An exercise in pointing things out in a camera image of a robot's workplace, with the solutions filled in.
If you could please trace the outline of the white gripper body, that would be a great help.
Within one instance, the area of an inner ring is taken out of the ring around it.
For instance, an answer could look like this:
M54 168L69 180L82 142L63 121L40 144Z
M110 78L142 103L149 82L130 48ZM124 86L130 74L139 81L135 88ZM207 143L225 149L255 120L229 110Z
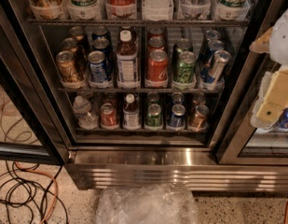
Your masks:
M288 8L273 26L269 55L272 61L288 66Z

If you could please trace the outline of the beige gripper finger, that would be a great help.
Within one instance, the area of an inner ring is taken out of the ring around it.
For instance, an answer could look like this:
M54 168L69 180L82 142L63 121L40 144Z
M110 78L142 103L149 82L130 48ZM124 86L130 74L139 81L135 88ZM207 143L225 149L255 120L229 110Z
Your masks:
M266 72L259 94L256 117L265 123L276 122L288 107L288 66L282 66L275 73Z
M249 47L249 50L255 53L269 53L269 40L273 28L270 27L259 38L257 38Z

